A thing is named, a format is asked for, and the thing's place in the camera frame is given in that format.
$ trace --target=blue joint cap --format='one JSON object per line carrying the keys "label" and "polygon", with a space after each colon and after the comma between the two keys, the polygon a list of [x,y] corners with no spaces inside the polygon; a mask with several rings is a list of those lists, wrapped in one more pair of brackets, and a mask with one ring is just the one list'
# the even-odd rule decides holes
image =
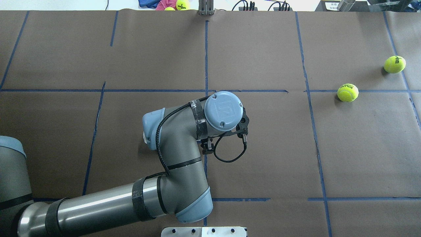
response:
{"label": "blue joint cap", "polygon": [[157,145],[155,141],[155,136],[157,133],[158,125],[164,118],[165,108],[160,110],[155,110],[143,115],[142,124],[143,124],[143,134],[145,135],[145,142],[148,144],[149,149],[156,150]]}
{"label": "blue joint cap", "polygon": [[231,92],[214,93],[206,100],[205,116],[213,128],[223,132],[231,131],[242,118],[242,103]]}
{"label": "blue joint cap", "polygon": [[192,204],[176,213],[176,218],[181,223],[192,223],[207,217],[213,209],[211,189],[208,189]]}
{"label": "blue joint cap", "polygon": [[24,148],[22,146],[22,143],[18,139],[13,138],[13,137],[0,136],[0,146],[18,151],[18,152],[22,153],[22,155],[26,159],[26,154],[24,153]]}

